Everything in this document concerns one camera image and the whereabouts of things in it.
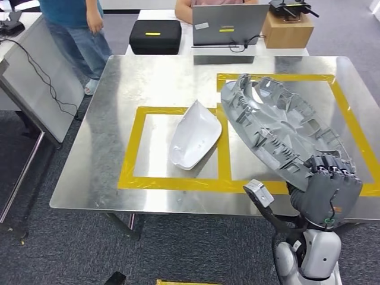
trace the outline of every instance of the white table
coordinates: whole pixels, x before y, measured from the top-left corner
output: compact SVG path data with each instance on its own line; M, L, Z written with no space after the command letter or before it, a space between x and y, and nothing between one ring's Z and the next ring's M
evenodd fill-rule
M142 10L137 20L178 20L174 10ZM248 46L244 52L234 53L228 47L193 47L193 26L181 21L182 38L179 55L268 55L268 56L308 56L306 49L267 49L263 38L259 38L256 45ZM126 55L133 55L132 48L128 46Z

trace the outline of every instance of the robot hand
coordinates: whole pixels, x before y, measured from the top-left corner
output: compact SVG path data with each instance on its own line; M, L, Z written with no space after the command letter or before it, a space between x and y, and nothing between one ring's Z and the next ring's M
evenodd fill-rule
M318 227L332 228L355 205L363 183L354 168L332 155L312 156L308 162L313 173L305 192L288 184L292 206Z

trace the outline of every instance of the laptop lid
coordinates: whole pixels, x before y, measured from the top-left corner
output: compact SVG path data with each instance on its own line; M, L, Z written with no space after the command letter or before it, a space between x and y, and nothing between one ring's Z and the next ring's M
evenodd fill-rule
M193 6L193 44L255 45L269 5Z

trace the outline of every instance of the person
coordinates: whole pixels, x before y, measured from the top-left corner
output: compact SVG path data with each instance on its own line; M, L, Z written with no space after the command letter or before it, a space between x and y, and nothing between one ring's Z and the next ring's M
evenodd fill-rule
M99 0L39 0L48 28L72 65L90 78L84 94L93 94L112 54L103 31Z
M257 4L257 0L177 0L176 17L189 24L193 23L194 5L222 5L222 4Z

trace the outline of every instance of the blue shirt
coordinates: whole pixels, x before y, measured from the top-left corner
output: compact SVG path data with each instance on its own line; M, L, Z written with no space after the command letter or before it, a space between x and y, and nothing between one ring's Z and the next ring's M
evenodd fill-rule
M100 15L103 10L98 2ZM86 0L39 0L41 11L51 22L68 28L87 27Z

